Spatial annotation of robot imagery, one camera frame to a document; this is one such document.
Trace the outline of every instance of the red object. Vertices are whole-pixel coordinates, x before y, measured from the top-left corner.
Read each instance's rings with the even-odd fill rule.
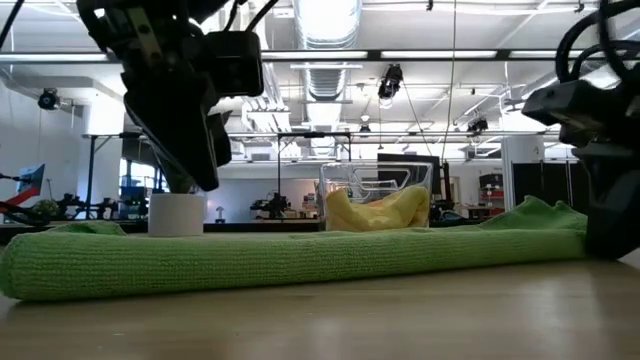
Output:
[[[30,198],[34,197],[34,196],[38,196],[39,195],[39,189],[36,187],[30,187],[27,190],[19,193],[18,195],[12,197],[11,199],[5,201],[8,204],[11,205],[20,205],[23,202],[29,200]],[[4,214],[7,212],[7,209],[5,208],[0,208],[0,214]]]
[[[504,209],[501,209],[501,208],[493,208],[493,209],[489,210],[489,214],[490,214],[491,216],[500,215],[500,214],[502,214],[503,212],[504,212]]]
[[[504,197],[504,190],[482,190],[482,194],[480,195],[483,199],[487,199],[487,198],[503,198]]]

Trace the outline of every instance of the clear plastic container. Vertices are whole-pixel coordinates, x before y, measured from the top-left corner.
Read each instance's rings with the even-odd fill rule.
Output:
[[[337,217],[335,211],[335,201],[327,201],[329,196],[335,196],[337,191],[345,191],[350,204],[369,204],[370,207],[380,206],[386,202],[377,202],[378,200],[388,198],[398,192],[402,192],[410,187],[412,194],[418,197],[426,197],[426,209],[424,201],[421,203],[421,213],[418,223],[413,221],[407,226],[428,226],[429,225],[429,205],[431,200],[431,180],[433,165],[430,163],[419,162],[351,162],[351,163],[329,163],[320,169],[320,184],[318,187],[318,209],[321,229],[324,230],[345,230],[345,231],[367,231],[367,230],[383,230],[387,228],[397,228],[394,223],[385,227],[380,221],[385,222],[384,214],[376,213],[372,217],[378,216],[380,219],[360,219],[361,221],[369,221],[371,224],[363,226],[337,226]],[[344,205],[344,199],[340,199],[340,206]],[[362,207],[352,206],[350,212],[358,211]]]

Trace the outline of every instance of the camera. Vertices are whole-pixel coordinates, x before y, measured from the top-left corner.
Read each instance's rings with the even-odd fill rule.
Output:
[[[53,111],[60,108],[60,97],[57,89],[44,89],[38,98],[38,106],[42,110]]]

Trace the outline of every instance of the black cabinet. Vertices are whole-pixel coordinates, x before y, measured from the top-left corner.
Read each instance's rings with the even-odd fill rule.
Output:
[[[580,212],[589,207],[589,178],[582,164],[513,164],[516,205],[533,195],[550,205],[563,201]]]
[[[542,164],[513,164],[513,193],[516,205],[524,201],[526,195],[542,199]]]

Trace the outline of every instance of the workbench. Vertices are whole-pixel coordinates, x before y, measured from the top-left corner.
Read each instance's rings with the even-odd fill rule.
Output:
[[[640,271],[565,262],[59,304],[0,297],[3,359],[638,359]]]

